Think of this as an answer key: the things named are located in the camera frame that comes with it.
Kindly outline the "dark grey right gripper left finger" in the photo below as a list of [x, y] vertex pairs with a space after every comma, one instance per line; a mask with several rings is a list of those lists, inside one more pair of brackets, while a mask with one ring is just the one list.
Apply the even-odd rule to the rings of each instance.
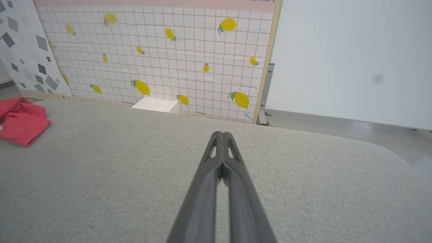
[[214, 132], [174, 221], [168, 243], [214, 243], [217, 186], [222, 178], [222, 131]]

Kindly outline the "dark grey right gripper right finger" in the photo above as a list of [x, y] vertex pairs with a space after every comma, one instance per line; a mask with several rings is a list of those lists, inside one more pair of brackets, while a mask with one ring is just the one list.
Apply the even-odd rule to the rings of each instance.
[[231, 243], [276, 243], [265, 209], [259, 199], [233, 135], [223, 133], [223, 178], [229, 190]]

